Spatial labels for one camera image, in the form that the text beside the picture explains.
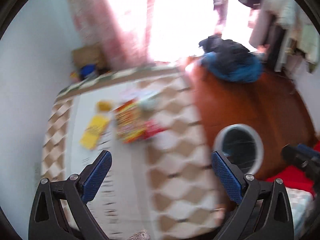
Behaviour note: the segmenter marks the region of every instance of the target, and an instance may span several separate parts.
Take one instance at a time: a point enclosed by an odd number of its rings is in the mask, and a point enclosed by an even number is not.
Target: curtain
[[[175,61],[214,32],[213,0],[68,0],[84,44],[100,43],[115,70]]]

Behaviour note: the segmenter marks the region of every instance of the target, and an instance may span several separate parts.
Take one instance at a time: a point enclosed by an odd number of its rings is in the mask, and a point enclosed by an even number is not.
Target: yellow packet
[[[94,149],[97,145],[101,133],[106,129],[109,122],[110,119],[104,117],[103,115],[97,114],[92,117],[90,123],[88,124],[82,135],[80,144],[88,150]]]

